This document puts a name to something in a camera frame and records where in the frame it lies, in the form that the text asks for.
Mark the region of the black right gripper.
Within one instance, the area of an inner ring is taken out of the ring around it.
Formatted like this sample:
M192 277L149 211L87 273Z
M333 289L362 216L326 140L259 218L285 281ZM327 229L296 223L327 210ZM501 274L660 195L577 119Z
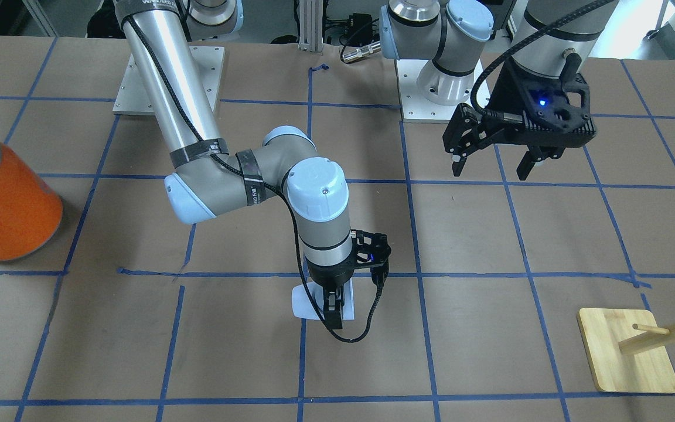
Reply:
M324 304L322 316L327 329L343 329L343 287L353 276L354 269L347 257L343 261L330 266L321 266L307 260L311 278L322 287Z

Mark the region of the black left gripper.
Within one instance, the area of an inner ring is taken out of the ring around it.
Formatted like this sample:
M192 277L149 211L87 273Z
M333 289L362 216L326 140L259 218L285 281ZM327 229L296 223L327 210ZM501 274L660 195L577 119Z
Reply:
M459 177L469 156L491 144L528 146L517 166L525 181L536 165L559 159L565 148L579 148L597 128L589 109L589 85L578 72L582 59L566 59L557 77L536 75L506 59L485 115L459 104L443 134L452 153L452 173Z

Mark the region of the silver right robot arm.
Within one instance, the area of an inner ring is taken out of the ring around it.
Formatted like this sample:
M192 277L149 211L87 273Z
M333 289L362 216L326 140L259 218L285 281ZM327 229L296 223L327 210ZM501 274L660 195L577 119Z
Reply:
M174 172L165 179L180 221L195 224L281 194L296 221L329 329L341 329L349 257L349 190L341 167L299 129L272 130L259 149L231 155L218 131L189 41L238 30L239 1L115 1Z

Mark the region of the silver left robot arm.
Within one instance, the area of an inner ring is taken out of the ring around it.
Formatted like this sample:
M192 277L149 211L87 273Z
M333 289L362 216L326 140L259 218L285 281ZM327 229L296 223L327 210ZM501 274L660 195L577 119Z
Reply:
M459 176L474 152L526 146L517 176L581 148L596 136L581 69L616 8L614 1L530 1L513 43L474 71L495 17L479 1L388 1L379 19L382 54L424 60L418 88L453 106L442 136Z

